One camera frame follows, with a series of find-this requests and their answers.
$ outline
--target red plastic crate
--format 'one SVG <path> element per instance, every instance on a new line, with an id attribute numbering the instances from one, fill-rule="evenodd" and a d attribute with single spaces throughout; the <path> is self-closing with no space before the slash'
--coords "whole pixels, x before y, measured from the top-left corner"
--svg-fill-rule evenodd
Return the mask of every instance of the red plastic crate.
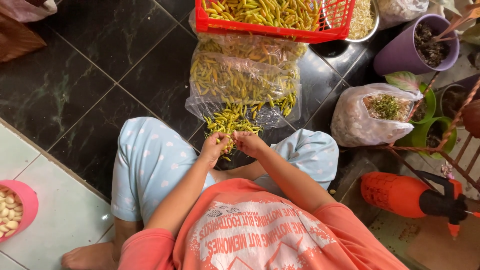
<path id="1" fill-rule="evenodd" d="M 335 39 L 345 39 L 348 36 L 350 20 L 352 18 L 355 0 L 316 0 L 320 7 L 318 29 L 315 31 L 296 30 L 268 25 L 254 25 L 208 17 L 202 7 L 202 0 L 195 0 L 196 30 L 199 33 L 226 34 L 230 32 L 251 32 L 256 35 L 274 37 L 296 37 L 297 42 L 321 43 Z M 205 0 L 207 8 L 211 2 L 218 0 Z"/>

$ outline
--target metal bowl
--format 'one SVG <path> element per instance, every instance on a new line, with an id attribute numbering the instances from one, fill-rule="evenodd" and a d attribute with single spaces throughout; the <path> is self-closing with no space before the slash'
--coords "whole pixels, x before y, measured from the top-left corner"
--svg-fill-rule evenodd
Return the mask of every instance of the metal bowl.
<path id="1" fill-rule="evenodd" d="M 324 14 L 326 15 L 326 10 L 325 10 L 325 2 L 326 1 L 322 1 L 322 10 L 324 12 Z M 379 12 L 378 12 L 378 3 L 377 3 L 377 0 L 370 0 L 370 8 L 371 8 L 371 11 L 373 12 L 373 17 L 374 17 L 374 25 L 373 25 L 373 28 L 370 30 L 370 32 L 368 33 L 368 35 L 366 35 L 365 37 L 361 38 L 361 39 L 349 39 L 349 38 L 346 38 L 345 40 L 346 41 L 349 41 L 349 42 L 362 42 L 362 41 L 365 41 L 369 38 L 371 38 L 375 32 L 377 31 L 378 29 L 378 24 L 380 23 L 380 15 L 379 15 Z M 329 28 L 331 28 L 331 23 L 330 21 L 327 19 L 327 17 L 325 16 L 325 22 L 326 24 L 328 25 Z"/>

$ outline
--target hand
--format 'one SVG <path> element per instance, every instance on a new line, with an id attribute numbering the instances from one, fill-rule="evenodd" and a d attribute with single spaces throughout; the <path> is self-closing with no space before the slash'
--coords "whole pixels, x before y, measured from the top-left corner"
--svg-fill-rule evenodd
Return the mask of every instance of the hand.
<path id="1" fill-rule="evenodd" d="M 252 158 L 256 159 L 262 149 L 265 147 L 268 148 L 268 145 L 253 132 L 235 131 L 232 135 L 233 142 L 237 145 L 237 149 Z"/>
<path id="2" fill-rule="evenodd" d="M 229 140 L 230 139 L 225 133 L 213 133 L 205 140 L 198 160 L 204 161 L 207 164 L 208 169 L 213 169 L 216 162 L 218 161 L 218 158 L 220 157 L 220 153 L 222 152 L 223 147 L 228 144 Z M 228 149 L 223 150 L 223 152 L 225 154 L 228 153 Z"/>

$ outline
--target orange t-shirt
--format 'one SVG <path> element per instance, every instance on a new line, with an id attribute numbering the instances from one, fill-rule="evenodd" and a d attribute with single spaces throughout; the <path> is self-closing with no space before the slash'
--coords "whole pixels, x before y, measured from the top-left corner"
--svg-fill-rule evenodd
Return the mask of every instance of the orange t-shirt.
<path id="1" fill-rule="evenodd" d="M 206 189 L 180 229 L 148 229 L 122 248 L 119 270 L 407 270 L 346 206 L 313 214 L 246 179 Z"/>

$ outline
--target pink bowl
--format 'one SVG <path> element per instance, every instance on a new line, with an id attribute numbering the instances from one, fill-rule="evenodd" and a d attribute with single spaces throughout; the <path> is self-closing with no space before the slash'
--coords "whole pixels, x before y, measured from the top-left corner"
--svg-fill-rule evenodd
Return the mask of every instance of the pink bowl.
<path id="1" fill-rule="evenodd" d="M 19 222 L 17 230 L 9 237 L 0 238 L 1 243 L 7 241 L 10 239 L 10 237 L 17 235 L 19 232 L 25 230 L 28 226 L 30 226 L 30 224 L 32 224 L 36 217 L 36 213 L 38 212 L 38 198 L 36 197 L 35 191 L 33 191 L 32 188 L 23 182 L 15 180 L 0 180 L 0 185 L 13 190 L 18 197 L 20 197 L 20 200 L 24 206 L 22 221 Z"/>

